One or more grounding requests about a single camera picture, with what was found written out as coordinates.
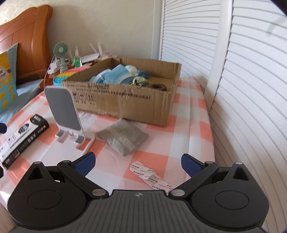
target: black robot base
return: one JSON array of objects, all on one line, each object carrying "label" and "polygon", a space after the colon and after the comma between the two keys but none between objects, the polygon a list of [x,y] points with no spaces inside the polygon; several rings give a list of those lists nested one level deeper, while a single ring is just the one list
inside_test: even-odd
[{"label": "black robot base", "polygon": [[95,155],[45,167],[34,162],[8,201],[12,233],[263,233],[268,200],[241,162],[219,167],[184,154],[190,179],[171,190],[114,190],[85,176]]}]

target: blue face mask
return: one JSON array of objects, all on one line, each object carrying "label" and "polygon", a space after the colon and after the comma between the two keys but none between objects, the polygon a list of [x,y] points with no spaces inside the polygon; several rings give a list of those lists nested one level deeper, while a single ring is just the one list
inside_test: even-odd
[{"label": "blue face mask", "polygon": [[105,82],[105,76],[108,72],[110,72],[111,69],[106,69],[104,71],[102,71],[101,73],[99,73],[97,76],[93,76],[91,79],[90,79],[90,82],[91,83],[106,83]]},{"label": "blue face mask", "polygon": [[133,80],[133,78],[134,76],[120,64],[105,75],[105,82],[113,84],[128,84]]}]

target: gray cloth bag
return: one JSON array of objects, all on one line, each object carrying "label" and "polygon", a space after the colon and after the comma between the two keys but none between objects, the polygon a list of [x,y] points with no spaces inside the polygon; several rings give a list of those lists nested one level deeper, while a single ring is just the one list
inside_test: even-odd
[{"label": "gray cloth bag", "polygon": [[124,119],[119,119],[97,135],[123,157],[131,153],[148,136]]}]

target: metal screw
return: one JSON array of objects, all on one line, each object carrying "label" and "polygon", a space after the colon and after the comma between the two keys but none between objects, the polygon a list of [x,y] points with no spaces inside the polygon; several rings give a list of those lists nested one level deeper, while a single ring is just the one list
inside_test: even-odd
[{"label": "metal screw", "polygon": [[99,196],[105,195],[105,194],[106,194],[106,191],[103,190],[103,189],[94,189],[94,190],[92,191],[92,194],[93,194],[94,196],[99,197]]},{"label": "metal screw", "polygon": [[185,191],[182,189],[174,189],[171,191],[171,194],[175,197],[182,197],[185,194]]}]

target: hand sanitizer bottle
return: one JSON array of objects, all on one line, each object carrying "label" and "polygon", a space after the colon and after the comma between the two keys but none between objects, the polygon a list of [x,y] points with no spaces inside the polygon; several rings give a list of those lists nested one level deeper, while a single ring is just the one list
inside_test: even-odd
[{"label": "hand sanitizer bottle", "polygon": [[76,49],[75,49],[74,64],[75,64],[75,68],[82,66],[82,59],[79,56],[79,51],[78,51],[78,47],[77,46],[76,46]]}]

